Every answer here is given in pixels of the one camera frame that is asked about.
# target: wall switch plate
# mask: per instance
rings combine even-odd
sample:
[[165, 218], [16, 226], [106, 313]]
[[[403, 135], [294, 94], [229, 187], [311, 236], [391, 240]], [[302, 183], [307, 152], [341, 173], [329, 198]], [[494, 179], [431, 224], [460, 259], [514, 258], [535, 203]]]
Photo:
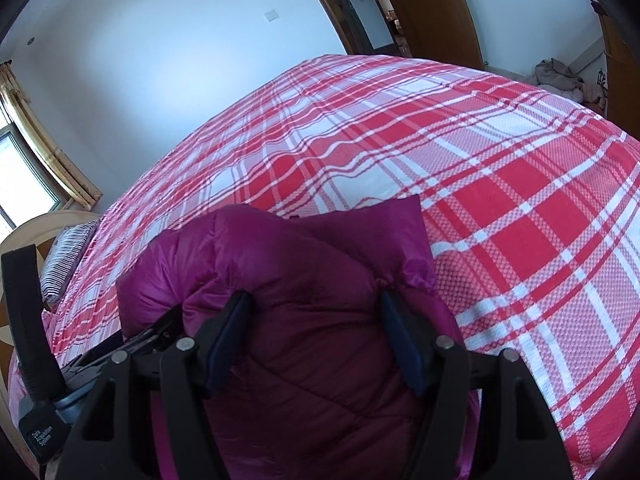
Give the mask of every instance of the wall switch plate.
[[264, 17], [267, 18], [268, 22], [272, 22], [273, 20], [277, 20], [280, 15], [275, 10], [270, 10], [264, 13]]

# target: purple jacket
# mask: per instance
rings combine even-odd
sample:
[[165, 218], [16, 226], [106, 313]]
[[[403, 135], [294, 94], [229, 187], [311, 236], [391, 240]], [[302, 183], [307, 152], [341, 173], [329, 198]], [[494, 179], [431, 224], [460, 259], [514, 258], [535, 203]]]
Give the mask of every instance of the purple jacket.
[[[424, 413], [380, 323], [376, 300], [389, 285], [462, 343], [435, 290], [417, 196], [301, 219], [228, 206], [156, 237], [117, 288], [126, 336], [180, 303], [193, 336], [233, 291], [253, 295], [246, 348], [206, 406], [231, 478], [389, 480]], [[469, 398], [461, 476], [478, 423]], [[153, 419], [163, 478], [174, 479], [158, 398]]]

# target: wooden headboard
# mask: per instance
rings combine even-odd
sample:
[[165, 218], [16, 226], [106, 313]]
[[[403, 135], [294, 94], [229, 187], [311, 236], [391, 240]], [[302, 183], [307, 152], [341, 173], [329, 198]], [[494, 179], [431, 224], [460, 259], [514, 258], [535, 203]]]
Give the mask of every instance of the wooden headboard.
[[[56, 236], [58, 236], [64, 227], [83, 224], [97, 218], [97, 214], [87, 211], [66, 210], [46, 213], [22, 224], [5, 238], [2, 244], [0, 244], [0, 254], [14, 251], [21, 247], [36, 245], [38, 270], [40, 270]], [[20, 434], [18, 434], [18, 431], [14, 428], [9, 414], [7, 377], [13, 353], [14, 346], [6, 313], [6, 303], [4, 301], [4, 290], [2, 287], [2, 269], [0, 268], [0, 372], [2, 373], [2, 381], [0, 381], [0, 427], [2, 427], [7, 438], [14, 445], [16, 451], [20, 454], [27, 466], [37, 476], [38, 465], [24, 444]]]

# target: plaid bedsheet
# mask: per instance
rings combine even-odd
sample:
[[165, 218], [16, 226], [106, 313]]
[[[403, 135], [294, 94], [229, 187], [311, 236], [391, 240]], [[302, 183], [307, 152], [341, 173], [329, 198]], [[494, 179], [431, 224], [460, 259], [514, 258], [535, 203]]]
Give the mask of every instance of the plaid bedsheet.
[[307, 216], [418, 194], [466, 344], [521, 352], [584, 478], [640, 394], [639, 160], [640, 145], [590, 110], [500, 76], [391, 57], [305, 62], [204, 124], [108, 210], [53, 350], [65, 363], [119, 328], [115, 280], [164, 229], [230, 203]]

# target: curtain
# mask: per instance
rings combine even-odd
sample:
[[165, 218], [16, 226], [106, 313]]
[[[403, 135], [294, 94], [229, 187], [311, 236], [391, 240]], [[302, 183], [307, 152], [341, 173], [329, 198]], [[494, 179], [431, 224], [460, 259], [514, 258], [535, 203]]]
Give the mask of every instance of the curtain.
[[53, 179], [84, 209], [91, 209], [102, 193], [60, 150], [36, 118], [29, 100], [15, 80], [9, 63], [0, 64], [0, 100], [11, 120]]

